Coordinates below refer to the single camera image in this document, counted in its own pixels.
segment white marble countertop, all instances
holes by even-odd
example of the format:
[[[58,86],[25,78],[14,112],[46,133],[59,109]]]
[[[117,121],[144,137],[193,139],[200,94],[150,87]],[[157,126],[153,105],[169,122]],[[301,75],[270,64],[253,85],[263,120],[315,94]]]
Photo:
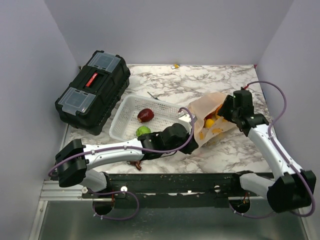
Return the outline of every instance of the white marble countertop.
[[[241,66],[181,66],[171,69],[167,65],[129,65],[130,85],[122,96],[137,94],[150,97],[150,92],[160,100],[187,106],[205,93],[223,92],[232,94],[247,83],[257,81],[253,65]],[[269,112],[259,84],[250,86],[256,113]],[[111,117],[98,136],[71,127],[68,140],[82,139],[83,144],[111,144],[118,141],[110,138],[109,128],[120,105],[119,101]],[[233,173],[243,170],[269,172],[270,168],[256,146],[234,128],[221,134],[215,144],[207,144],[191,155],[178,152],[174,156],[143,161],[142,170],[126,162],[118,162],[97,167],[100,172],[112,174],[171,174],[171,173]]]

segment paper bag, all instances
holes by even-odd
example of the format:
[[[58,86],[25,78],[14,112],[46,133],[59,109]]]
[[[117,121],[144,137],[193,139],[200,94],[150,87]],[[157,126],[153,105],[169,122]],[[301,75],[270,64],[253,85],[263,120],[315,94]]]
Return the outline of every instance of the paper bag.
[[[236,127],[234,123],[225,120],[223,117],[218,117],[210,128],[204,127],[206,116],[214,113],[226,97],[227,95],[221,92],[208,93],[188,105],[190,112],[197,118],[194,124],[194,139],[199,148],[210,139]]]

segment black toolbox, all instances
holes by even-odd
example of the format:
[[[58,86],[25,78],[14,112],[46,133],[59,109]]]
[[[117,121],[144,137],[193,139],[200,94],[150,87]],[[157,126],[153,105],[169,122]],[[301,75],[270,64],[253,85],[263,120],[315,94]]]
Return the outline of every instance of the black toolbox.
[[[119,55],[95,51],[88,63],[55,101],[60,119],[99,135],[129,86],[130,70]]]

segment small yellow object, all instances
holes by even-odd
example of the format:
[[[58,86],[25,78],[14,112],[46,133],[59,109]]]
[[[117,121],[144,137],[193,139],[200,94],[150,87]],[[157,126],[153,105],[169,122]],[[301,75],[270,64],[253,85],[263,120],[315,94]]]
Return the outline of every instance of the small yellow object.
[[[171,68],[172,68],[172,69],[177,69],[177,68],[180,68],[180,65],[179,65],[179,64],[173,64],[173,65],[171,66]]]
[[[204,134],[202,133],[202,131],[199,133],[199,138],[200,138],[200,140],[202,140],[202,139],[205,138],[205,137],[204,137]]]
[[[221,117],[218,115],[218,111],[215,112],[214,116],[216,117],[216,119],[221,118]]]
[[[221,129],[221,128],[214,128],[214,129],[212,129],[212,133],[213,133],[213,134],[222,133],[222,129]]]
[[[211,118],[208,118],[207,120],[205,120],[204,127],[209,129],[212,127],[214,123],[215,121],[213,121]]]

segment clear plastic compartment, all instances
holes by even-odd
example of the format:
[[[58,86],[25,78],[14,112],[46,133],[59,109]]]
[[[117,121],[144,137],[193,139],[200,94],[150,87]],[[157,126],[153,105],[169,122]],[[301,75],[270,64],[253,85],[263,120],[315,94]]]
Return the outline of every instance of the clear plastic compartment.
[[[58,104],[62,105],[62,111],[72,115],[76,115],[76,112],[86,112],[96,95],[87,93],[85,91],[77,90],[74,87],[70,87]]]
[[[88,63],[88,66],[112,73],[119,62],[120,58],[115,55],[106,52],[98,52]]]

